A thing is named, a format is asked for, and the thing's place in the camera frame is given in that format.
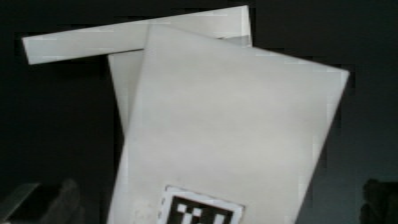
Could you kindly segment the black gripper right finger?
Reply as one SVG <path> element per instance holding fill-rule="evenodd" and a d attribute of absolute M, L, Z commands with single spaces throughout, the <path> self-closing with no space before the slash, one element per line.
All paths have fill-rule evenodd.
<path fill-rule="evenodd" d="M 363 197 L 361 224 L 398 224 L 398 182 L 370 179 Z"/>

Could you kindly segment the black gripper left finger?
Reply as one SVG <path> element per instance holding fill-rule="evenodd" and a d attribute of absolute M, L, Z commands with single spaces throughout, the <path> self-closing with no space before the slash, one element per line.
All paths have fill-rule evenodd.
<path fill-rule="evenodd" d="M 80 187 L 73 179 L 59 184 L 22 184 L 0 202 L 0 224 L 86 224 Z"/>

